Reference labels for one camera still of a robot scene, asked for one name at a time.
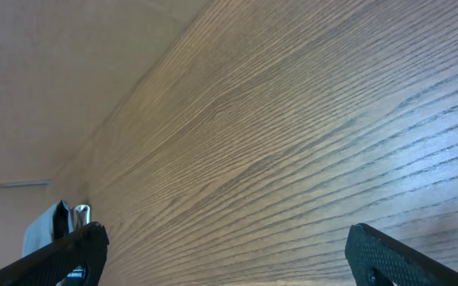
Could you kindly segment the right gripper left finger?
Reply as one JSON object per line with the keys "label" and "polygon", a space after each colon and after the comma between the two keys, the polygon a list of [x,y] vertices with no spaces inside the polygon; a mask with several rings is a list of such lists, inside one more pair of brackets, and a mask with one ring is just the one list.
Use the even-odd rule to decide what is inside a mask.
{"label": "right gripper left finger", "polygon": [[0,269],[0,286],[56,285],[75,269],[82,285],[97,286],[107,261],[106,229],[91,222],[69,235]]}

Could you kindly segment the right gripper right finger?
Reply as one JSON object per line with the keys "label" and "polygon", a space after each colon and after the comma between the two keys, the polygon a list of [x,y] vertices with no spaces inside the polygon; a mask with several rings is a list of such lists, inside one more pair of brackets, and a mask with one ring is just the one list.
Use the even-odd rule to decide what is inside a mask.
{"label": "right gripper right finger", "polygon": [[458,285],[458,272],[365,223],[351,226],[344,254],[357,286]]}

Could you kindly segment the grey shorts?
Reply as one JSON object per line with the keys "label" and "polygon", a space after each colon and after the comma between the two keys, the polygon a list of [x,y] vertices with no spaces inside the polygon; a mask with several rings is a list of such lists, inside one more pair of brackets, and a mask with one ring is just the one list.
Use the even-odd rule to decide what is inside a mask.
{"label": "grey shorts", "polygon": [[27,227],[21,256],[28,256],[90,222],[91,207],[88,204],[70,207],[64,200],[60,200]]}

